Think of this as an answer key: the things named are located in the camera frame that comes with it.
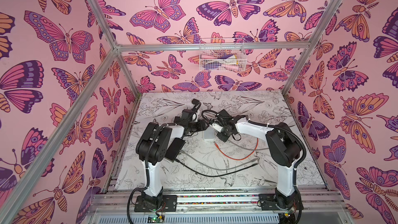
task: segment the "butterfly antenna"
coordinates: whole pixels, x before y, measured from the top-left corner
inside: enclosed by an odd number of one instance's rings
[[[2,161],[3,163],[9,164],[9,165],[16,165],[16,164],[17,164],[17,154],[15,153],[15,149],[12,149],[12,152],[14,152],[15,163],[7,163],[7,162],[4,161],[2,158],[0,158],[0,161]]]
[[[325,85],[322,87],[322,92],[323,92],[323,88],[326,86],[326,80],[327,80],[328,78],[327,77],[325,77]]]

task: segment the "white wire basket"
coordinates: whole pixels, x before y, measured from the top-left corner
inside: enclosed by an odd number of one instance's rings
[[[242,72],[246,68],[246,53],[243,42],[218,43],[220,38],[201,38],[199,44],[199,69]]]

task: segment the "butterfly wing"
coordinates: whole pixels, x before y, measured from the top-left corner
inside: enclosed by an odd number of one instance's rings
[[[392,215],[390,208],[388,205],[384,202],[384,200],[375,193],[369,193],[366,195],[366,201],[371,205],[374,209],[376,209],[381,217],[383,217],[383,220],[388,223],[388,224],[395,224],[395,219],[394,216]]]
[[[98,139],[102,144],[105,143],[107,151],[109,151],[113,146],[113,135],[112,130],[109,127],[102,127],[96,131],[96,139]]]
[[[18,211],[12,224],[35,222],[40,224],[50,224],[55,208],[55,201],[53,201],[53,199],[54,197],[49,197],[21,209]]]
[[[258,33],[258,39],[260,42],[276,42],[277,37],[275,36],[280,29],[276,26],[276,22],[272,19],[268,20]]]
[[[62,184],[62,189],[65,193],[76,193],[82,187],[84,182],[84,174],[82,174],[82,172],[85,158],[86,152],[82,151],[73,161],[67,176],[65,177],[64,183]]]
[[[93,155],[93,161],[91,164],[91,177],[97,179],[105,176],[106,174],[106,160],[100,148],[97,148]]]
[[[121,139],[121,131],[123,128],[123,121],[124,121],[124,117],[122,115],[117,119],[115,126],[113,128],[113,131],[115,133],[115,142],[116,143],[119,142]]]
[[[316,25],[318,24],[319,20],[320,20],[321,17],[322,17],[323,12],[324,12],[324,11],[320,11],[320,12],[316,12],[316,13],[312,14],[312,15],[307,19],[307,21],[305,22],[304,29],[305,29],[305,30],[309,30],[309,29],[311,29],[311,28],[316,27]]]
[[[93,106],[90,108],[86,114],[83,116],[82,121],[80,122],[80,130],[79,130],[79,140],[80,142],[88,142],[90,145],[89,139],[92,134],[91,128],[94,126],[94,122],[97,118],[97,106]]]
[[[83,197],[82,203],[80,204],[79,211],[76,217],[76,224],[82,223],[90,209],[94,195],[99,194],[99,192],[101,192],[100,187],[94,186],[88,189],[87,193]]]

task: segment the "butterfly wallpaper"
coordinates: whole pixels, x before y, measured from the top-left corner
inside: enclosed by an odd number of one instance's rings
[[[343,0],[307,61],[306,93],[289,93],[325,179],[359,224],[398,222],[397,3]],[[317,127],[330,135],[314,138]]]
[[[103,3],[103,12],[109,16],[123,14]],[[90,13],[85,0],[2,1],[0,136],[13,142],[2,142],[0,207],[110,50],[107,41],[100,39],[98,27],[90,28],[96,26]],[[111,151],[96,139],[96,132],[122,117],[122,128],[117,131],[123,136],[127,125],[124,109],[131,112],[134,107],[135,98],[130,96],[127,102],[123,95],[117,114],[114,108],[108,116],[100,87],[120,91],[119,87],[129,86],[117,62],[107,75],[43,170],[14,223],[42,223],[42,218],[47,218],[47,223],[84,220],[91,195],[103,187],[113,161]],[[43,211],[29,215],[27,209],[37,205]]]

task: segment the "pink wall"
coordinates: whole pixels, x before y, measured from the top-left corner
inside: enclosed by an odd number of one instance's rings
[[[289,94],[325,178],[359,224],[398,221],[397,5],[343,0],[323,46],[332,43],[333,49],[319,60],[310,57],[307,92],[293,87]],[[362,6],[366,11],[353,11]],[[340,23],[353,30],[336,30]]]

